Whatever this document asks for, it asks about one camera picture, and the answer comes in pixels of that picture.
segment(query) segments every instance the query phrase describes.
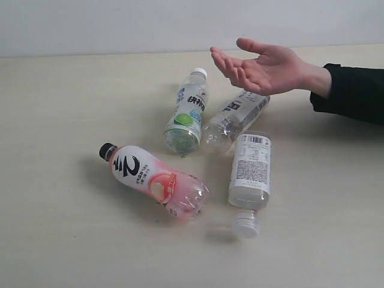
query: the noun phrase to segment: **clear plastic bottle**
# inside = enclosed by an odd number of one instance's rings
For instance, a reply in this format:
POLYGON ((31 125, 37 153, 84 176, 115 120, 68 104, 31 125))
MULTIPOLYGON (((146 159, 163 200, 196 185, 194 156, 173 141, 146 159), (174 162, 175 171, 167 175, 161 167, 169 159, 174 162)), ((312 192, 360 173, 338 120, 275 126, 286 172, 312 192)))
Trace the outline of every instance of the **clear plastic bottle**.
POLYGON ((105 143, 99 155, 110 163, 118 181, 153 197, 172 215, 194 219, 200 214, 209 191, 196 177, 173 170, 136 146, 105 143))
POLYGON ((248 129, 267 107, 270 96, 242 91, 202 128, 202 149, 228 151, 239 134, 248 129))
POLYGON ((163 134, 173 152, 185 156, 200 145, 202 115, 208 101, 207 72, 194 69, 180 86, 176 109, 163 134))
POLYGON ((233 232, 242 238, 259 234, 256 211, 269 199, 271 138, 258 131, 245 131, 236 141, 228 202, 240 208, 233 218, 233 232))

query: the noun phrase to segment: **wall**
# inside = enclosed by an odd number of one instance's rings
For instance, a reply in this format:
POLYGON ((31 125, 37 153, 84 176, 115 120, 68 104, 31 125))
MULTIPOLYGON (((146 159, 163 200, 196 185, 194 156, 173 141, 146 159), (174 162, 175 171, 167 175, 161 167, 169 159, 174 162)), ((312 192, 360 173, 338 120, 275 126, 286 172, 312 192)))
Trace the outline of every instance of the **wall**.
POLYGON ((382 0, 0 0, 0 56, 384 43, 382 0))

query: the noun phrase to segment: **bottle cap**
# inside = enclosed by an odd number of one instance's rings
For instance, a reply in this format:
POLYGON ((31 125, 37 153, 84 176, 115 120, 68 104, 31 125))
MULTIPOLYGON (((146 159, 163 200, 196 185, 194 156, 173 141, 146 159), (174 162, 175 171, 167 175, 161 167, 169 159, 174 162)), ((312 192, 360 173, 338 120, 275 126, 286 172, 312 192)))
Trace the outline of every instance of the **bottle cap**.
POLYGON ((232 231, 240 238, 255 238, 260 232, 260 223, 253 211, 238 213, 233 218, 232 231))
POLYGON ((207 74, 207 72, 203 69, 203 68, 195 68, 192 72, 191 72, 191 74, 194 74, 194 73, 201 73, 201 74, 203 74, 203 76, 204 76, 204 78, 205 78, 205 80, 208 78, 208 74, 207 74))
POLYGON ((100 151, 98 152, 99 156, 102 159, 106 159, 107 152, 109 151, 110 148, 114 147, 114 144, 111 143, 105 143, 101 148, 100 151))

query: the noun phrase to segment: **white bottle cap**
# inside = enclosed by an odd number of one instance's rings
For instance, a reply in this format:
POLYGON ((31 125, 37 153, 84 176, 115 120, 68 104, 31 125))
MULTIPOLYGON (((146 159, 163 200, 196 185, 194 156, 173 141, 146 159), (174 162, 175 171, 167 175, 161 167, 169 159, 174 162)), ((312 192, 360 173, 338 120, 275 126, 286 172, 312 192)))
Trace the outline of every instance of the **white bottle cap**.
POLYGON ((195 68, 195 69, 191 72, 191 74, 193 74, 193 73, 195 73, 195 72, 198 72, 198 73, 203 74, 205 80, 208 78, 208 74, 207 74, 207 72, 206 72, 203 68, 195 68))
POLYGON ((255 238, 260 232, 260 223, 253 211, 241 212, 233 218, 232 231, 240 238, 255 238))

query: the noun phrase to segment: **palm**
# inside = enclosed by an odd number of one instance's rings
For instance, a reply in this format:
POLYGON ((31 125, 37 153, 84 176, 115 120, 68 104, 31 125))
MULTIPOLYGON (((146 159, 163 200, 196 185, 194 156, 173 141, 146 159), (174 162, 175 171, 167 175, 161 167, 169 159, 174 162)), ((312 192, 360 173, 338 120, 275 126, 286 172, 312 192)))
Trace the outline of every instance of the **palm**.
POLYGON ((240 39, 238 46, 260 54, 241 60, 212 48, 216 66, 235 86, 262 95, 284 93, 300 86, 304 62, 289 48, 240 39))

